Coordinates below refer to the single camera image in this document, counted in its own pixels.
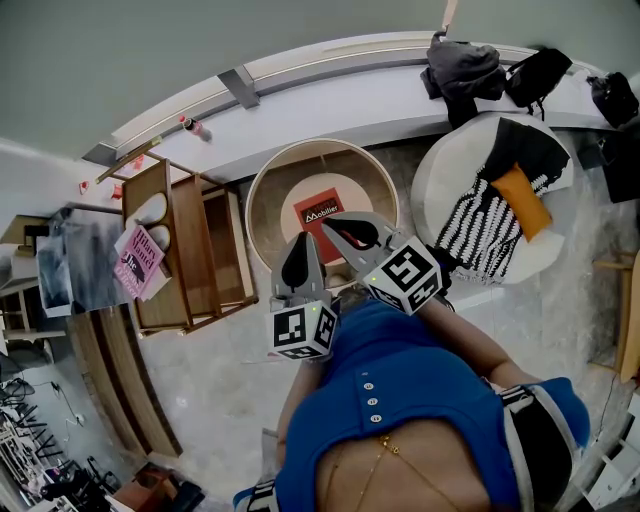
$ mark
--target person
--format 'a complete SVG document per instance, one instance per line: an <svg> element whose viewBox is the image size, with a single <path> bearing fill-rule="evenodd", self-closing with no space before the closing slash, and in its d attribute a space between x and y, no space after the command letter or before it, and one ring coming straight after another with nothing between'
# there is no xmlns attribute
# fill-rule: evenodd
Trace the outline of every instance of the person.
<svg viewBox="0 0 640 512"><path fill-rule="evenodd" d="M498 394L515 386L548 393L586 446L589 416L568 379L525 373L438 300L407 316L360 298L343 310L332 357L300 365L278 424L275 481L236 495L236 510L526 509ZM548 417L522 418L535 508L551 509L571 474L568 445ZM270 505L252 507L265 489Z"/></svg>

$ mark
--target wall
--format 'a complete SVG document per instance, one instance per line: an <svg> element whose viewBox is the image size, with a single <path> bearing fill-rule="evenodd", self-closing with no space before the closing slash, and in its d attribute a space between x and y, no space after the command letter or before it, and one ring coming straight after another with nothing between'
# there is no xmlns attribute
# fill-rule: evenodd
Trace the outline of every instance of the wall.
<svg viewBox="0 0 640 512"><path fill-rule="evenodd" d="M80 157L197 82L341 37L433 30L445 0L4 0L0 137Z"/></svg>
<svg viewBox="0 0 640 512"><path fill-rule="evenodd" d="M636 0L458 0L449 34L462 41L555 47L627 78L640 71Z"/></svg>
<svg viewBox="0 0 640 512"><path fill-rule="evenodd" d="M114 180L100 185L94 179L104 168L84 161L72 161L0 139L0 233L18 214L49 217L68 203L120 208L109 199ZM91 185L80 195L78 185ZM0 244L0 266L15 247Z"/></svg>

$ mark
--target mobiler logo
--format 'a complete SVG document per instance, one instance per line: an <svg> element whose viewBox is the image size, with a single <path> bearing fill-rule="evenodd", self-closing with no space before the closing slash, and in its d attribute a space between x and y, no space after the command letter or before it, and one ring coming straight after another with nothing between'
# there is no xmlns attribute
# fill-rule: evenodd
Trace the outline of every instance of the mobiler logo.
<svg viewBox="0 0 640 512"><path fill-rule="evenodd" d="M302 210L302 218L305 224L321 219L338 211L338 202L332 197L321 203L314 204Z"/></svg>

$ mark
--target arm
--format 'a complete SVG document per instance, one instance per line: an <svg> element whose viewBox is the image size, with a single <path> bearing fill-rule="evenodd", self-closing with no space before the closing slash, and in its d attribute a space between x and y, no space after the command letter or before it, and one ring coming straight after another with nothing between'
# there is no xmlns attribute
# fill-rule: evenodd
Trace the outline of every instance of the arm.
<svg viewBox="0 0 640 512"><path fill-rule="evenodd" d="M284 456L286 452L287 431L289 430L289 422L293 413L305 398L313 393L324 375L325 365L323 363L302 362L298 373L296 374L287 399L280 413L278 421L278 448L276 458L280 467L284 464Z"/></svg>
<svg viewBox="0 0 640 512"><path fill-rule="evenodd" d="M489 336L437 300L428 301L417 315L445 348L463 359L479 376L504 388L539 382L523 372Z"/></svg>

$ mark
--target wooden cabinet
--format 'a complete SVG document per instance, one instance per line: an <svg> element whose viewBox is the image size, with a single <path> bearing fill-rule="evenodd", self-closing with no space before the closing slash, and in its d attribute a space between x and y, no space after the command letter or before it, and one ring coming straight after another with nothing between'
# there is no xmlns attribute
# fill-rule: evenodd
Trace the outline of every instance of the wooden cabinet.
<svg viewBox="0 0 640 512"><path fill-rule="evenodd" d="M169 229L164 262L171 279L151 299L135 301L142 335L165 329L188 334L257 302L235 192L192 173L171 183L169 160L160 160L123 185L126 220L151 196L168 208L155 225Z"/></svg>

